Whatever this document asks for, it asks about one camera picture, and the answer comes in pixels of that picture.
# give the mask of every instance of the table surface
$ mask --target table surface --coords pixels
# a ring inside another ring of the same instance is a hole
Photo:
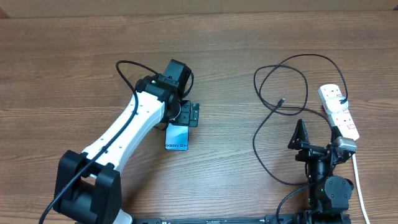
[[[397,223],[397,21],[397,11],[0,20],[0,223],[37,223],[53,197],[63,153],[81,152],[123,111],[131,92],[116,72],[118,60],[163,72],[171,58],[195,73],[188,99],[201,104],[200,124],[185,152],[165,151],[165,134],[148,133],[122,173],[123,209],[167,219],[274,214],[296,187],[272,179],[253,153],[253,134],[269,113],[254,92],[253,73],[309,53],[332,58],[345,75],[371,222]],[[320,85],[343,89],[322,58],[286,64],[307,76],[308,108],[322,112]],[[122,69],[132,83],[148,75]],[[275,103],[284,97],[285,105],[298,106],[304,96],[301,76],[286,69],[264,87]],[[300,118],[311,142],[326,145],[326,122],[310,113],[271,116],[256,141],[271,172],[289,182],[305,180],[304,164],[287,149]],[[335,174],[354,181],[351,160]],[[281,212],[306,206],[302,193]],[[356,189],[348,213],[364,223]],[[71,221],[51,211],[46,223]]]

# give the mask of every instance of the robotic arm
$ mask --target robotic arm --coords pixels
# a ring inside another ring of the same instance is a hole
[[[91,185],[80,178],[67,189],[53,209],[78,223],[131,224],[132,217],[121,210],[120,174],[142,138],[157,123],[196,127],[199,104],[182,98],[185,85],[192,74],[183,63],[171,60],[163,75],[146,76],[136,84],[137,113],[125,130],[99,158],[83,173],[96,178]],[[136,105],[134,97],[111,127],[81,154],[67,151],[58,165],[54,196],[86,166],[126,124]]]

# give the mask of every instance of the white cable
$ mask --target white cable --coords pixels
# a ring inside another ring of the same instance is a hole
[[[358,197],[359,197],[359,202],[360,202],[360,204],[361,204],[361,209],[362,209],[363,217],[365,218],[366,224],[370,224],[369,218],[368,218],[368,214],[366,214],[365,204],[363,203],[361,186],[359,185],[358,168],[356,167],[356,158],[355,158],[355,154],[353,154],[353,165],[354,165],[354,174],[355,174],[356,189],[358,190]]]

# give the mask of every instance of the wood grain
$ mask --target wood grain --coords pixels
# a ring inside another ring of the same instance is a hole
[[[122,112],[131,92],[115,70],[118,60],[163,72],[171,58],[195,72],[188,98],[201,104],[200,124],[186,152],[165,151],[164,133],[149,132],[122,174],[123,209],[168,219],[275,213],[295,187],[268,176],[252,151],[252,135],[269,113],[252,75],[304,53],[326,55],[343,71],[361,135],[357,158],[368,215],[372,223],[396,223],[397,21],[394,11],[0,20],[0,223],[37,223],[53,197],[62,154],[80,152]],[[326,60],[287,64],[306,74],[309,108],[321,111],[320,85],[342,87]],[[147,75],[122,69],[133,83]],[[264,88],[271,102],[285,97],[286,105],[301,105],[304,96],[302,78],[288,70]],[[289,182],[305,179],[303,164],[287,149],[299,118],[312,143],[328,142],[326,122],[308,113],[273,115],[256,142],[268,168]],[[354,180],[351,161],[336,174]],[[300,194],[282,212],[305,206]],[[364,223],[356,190],[348,213]],[[72,222],[51,212],[46,223]]]
[[[11,18],[393,10],[397,0],[0,0]]]

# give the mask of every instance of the white power strip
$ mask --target white power strip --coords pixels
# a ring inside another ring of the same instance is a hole
[[[344,100],[345,97],[343,97],[343,95],[341,94],[338,85],[323,85],[319,88],[318,93],[319,97],[322,100],[323,108],[328,114],[331,125],[337,126],[343,137],[357,140],[359,138],[359,133],[354,124],[354,120],[348,111],[348,101],[343,104],[340,103],[340,100]],[[365,205],[363,203],[355,154],[353,154],[353,165],[356,188],[358,190],[358,197],[361,204],[362,213],[365,218],[366,224],[370,224],[368,214],[366,214]]]

